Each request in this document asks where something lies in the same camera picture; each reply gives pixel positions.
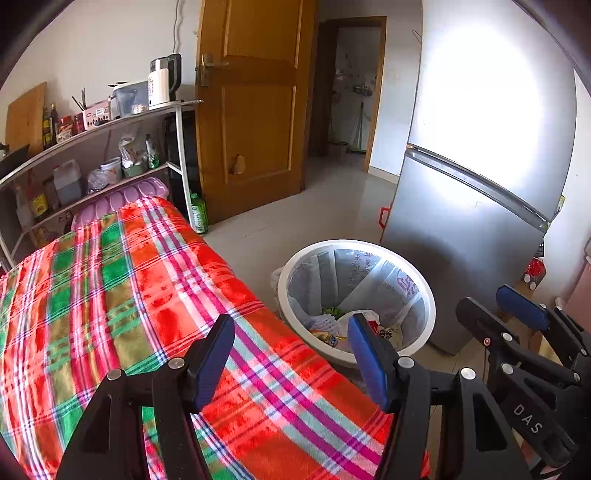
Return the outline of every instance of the red plaid blanket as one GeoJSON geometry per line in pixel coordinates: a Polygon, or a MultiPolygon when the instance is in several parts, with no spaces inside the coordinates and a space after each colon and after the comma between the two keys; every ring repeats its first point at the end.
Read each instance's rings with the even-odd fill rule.
{"type": "MultiPolygon", "coordinates": [[[[213,402],[193,417],[215,479],[371,479],[379,464],[391,417],[277,320],[165,200],[62,236],[5,275],[0,294],[0,432],[31,479],[55,476],[109,370],[158,368],[221,313],[235,319],[236,339],[213,402]]],[[[151,409],[143,418],[151,476],[164,479],[151,409]]]]}

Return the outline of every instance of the white wall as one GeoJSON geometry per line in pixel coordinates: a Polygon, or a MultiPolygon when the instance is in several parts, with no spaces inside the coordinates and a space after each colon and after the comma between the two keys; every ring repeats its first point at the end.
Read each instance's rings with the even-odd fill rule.
{"type": "MultiPolygon", "coordinates": [[[[174,0],[74,0],[29,45],[0,89],[0,141],[5,139],[8,105],[47,81],[47,106],[60,116],[102,100],[115,82],[146,79],[150,61],[173,51],[174,0]]],[[[201,0],[181,0],[177,22],[183,56],[180,98],[194,98],[197,30],[201,0]]]]}
{"type": "Polygon", "coordinates": [[[535,291],[536,301],[553,305],[567,300],[584,266],[583,248],[591,236],[591,97],[575,74],[577,126],[573,157],[564,185],[566,201],[544,239],[547,274],[535,291]]]}
{"type": "Polygon", "coordinates": [[[421,46],[421,0],[320,0],[320,21],[388,17],[384,76],[370,165],[399,175],[413,118],[421,46]]]}

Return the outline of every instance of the trash bag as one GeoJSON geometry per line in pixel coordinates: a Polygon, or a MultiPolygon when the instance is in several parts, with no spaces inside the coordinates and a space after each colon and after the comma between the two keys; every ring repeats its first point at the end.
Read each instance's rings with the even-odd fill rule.
{"type": "Polygon", "coordinates": [[[287,284],[287,295],[306,328],[310,317],[322,315],[325,308],[373,310],[381,325],[400,326],[403,347],[421,335],[427,322],[423,297],[410,276],[365,251],[337,248],[303,258],[287,284]]]}

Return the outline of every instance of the doorway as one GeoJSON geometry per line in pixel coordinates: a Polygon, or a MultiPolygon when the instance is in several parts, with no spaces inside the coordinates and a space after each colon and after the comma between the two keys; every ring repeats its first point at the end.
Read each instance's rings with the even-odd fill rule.
{"type": "Polygon", "coordinates": [[[386,17],[344,18],[319,24],[310,156],[340,158],[352,154],[360,158],[362,170],[368,171],[385,46],[386,17]]]}

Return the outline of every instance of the blue gripper pad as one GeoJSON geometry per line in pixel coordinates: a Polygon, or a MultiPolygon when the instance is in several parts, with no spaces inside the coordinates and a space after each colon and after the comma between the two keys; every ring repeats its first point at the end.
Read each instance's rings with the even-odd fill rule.
{"type": "Polygon", "coordinates": [[[389,384],[393,379],[394,362],[398,354],[387,340],[374,334],[361,313],[349,319],[347,332],[369,398],[380,410],[387,412],[392,403],[389,384]]]}
{"type": "Polygon", "coordinates": [[[234,344],[234,334],[234,319],[226,314],[220,315],[209,331],[204,346],[207,351],[197,373],[195,405],[199,411],[213,398],[234,344]]]}
{"type": "Polygon", "coordinates": [[[507,313],[516,317],[534,330],[544,332],[548,328],[546,312],[537,303],[526,299],[509,285],[503,285],[496,291],[496,303],[507,313]]]}

